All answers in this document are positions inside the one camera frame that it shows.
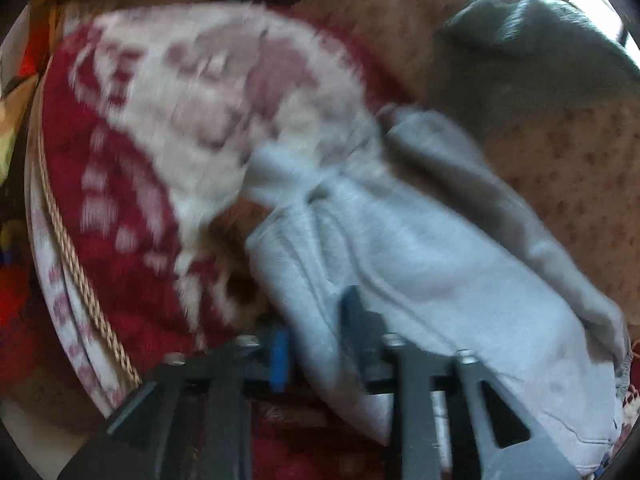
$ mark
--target white garment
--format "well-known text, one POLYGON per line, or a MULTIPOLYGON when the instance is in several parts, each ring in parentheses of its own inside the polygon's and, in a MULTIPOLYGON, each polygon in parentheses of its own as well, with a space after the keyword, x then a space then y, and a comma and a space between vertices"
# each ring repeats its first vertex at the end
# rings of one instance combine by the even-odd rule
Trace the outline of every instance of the white garment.
POLYGON ((337 304, 356 285, 392 332, 441 354, 473 349, 591 472, 620 433, 622 313, 464 132, 434 112, 396 118, 390 147, 464 216, 361 163, 320 170, 269 144, 249 164, 242 194, 274 208, 246 242, 252 272, 292 328, 308 380, 341 417, 386 439, 390 399, 365 396, 341 364, 337 304))

